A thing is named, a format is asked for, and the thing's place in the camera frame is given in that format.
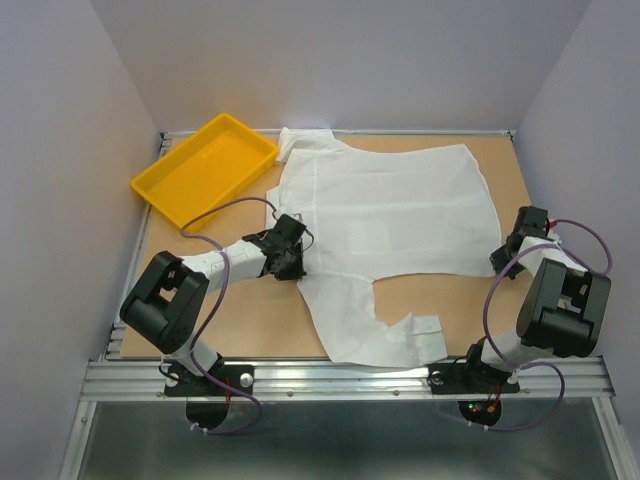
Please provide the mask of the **white long sleeve shirt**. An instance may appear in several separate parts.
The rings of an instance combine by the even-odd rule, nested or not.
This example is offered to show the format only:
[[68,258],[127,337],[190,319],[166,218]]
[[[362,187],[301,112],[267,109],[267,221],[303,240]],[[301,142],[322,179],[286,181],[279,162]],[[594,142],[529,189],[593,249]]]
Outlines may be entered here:
[[410,274],[489,277],[502,240],[478,163],[457,144],[359,150],[327,129],[283,129],[280,182],[267,194],[313,234],[298,288],[336,363],[414,368],[447,355],[435,316],[376,318],[376,280]]

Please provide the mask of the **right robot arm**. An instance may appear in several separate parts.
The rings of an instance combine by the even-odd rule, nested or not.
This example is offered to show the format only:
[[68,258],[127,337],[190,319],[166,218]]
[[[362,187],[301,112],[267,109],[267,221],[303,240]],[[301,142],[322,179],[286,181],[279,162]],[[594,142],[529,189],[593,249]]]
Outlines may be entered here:
[[[607,267],[598,272],[550,236],[554,222],[513,228],[505,244],[490,256],[496,278],[482,310],[484,338],[472,345],[460,366],[463,384],[472,390],[502,386],[519,369],[542,365],[546,358],[589,356],[598,341],[611,290]],[[533,280],[513,329],[492,336],[489,310],[504,278],[528,271]]]

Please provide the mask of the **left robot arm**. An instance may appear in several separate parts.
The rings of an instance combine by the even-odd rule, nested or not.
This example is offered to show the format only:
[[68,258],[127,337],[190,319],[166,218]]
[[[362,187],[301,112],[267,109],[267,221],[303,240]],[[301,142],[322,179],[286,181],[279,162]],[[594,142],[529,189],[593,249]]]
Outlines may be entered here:
[[179,257],[156,254],[120,307],[120,319],[165,357],[188,372],[199,393],[215,392],[223,371],[219,354],[198,338],[196,321],[205,297],[230,284],[266,275],[278,281],[299,280],[303,268],[302,237],[307,228],[285,215],[262,232],[245,235],[229,247],[213,243],[207,253]]

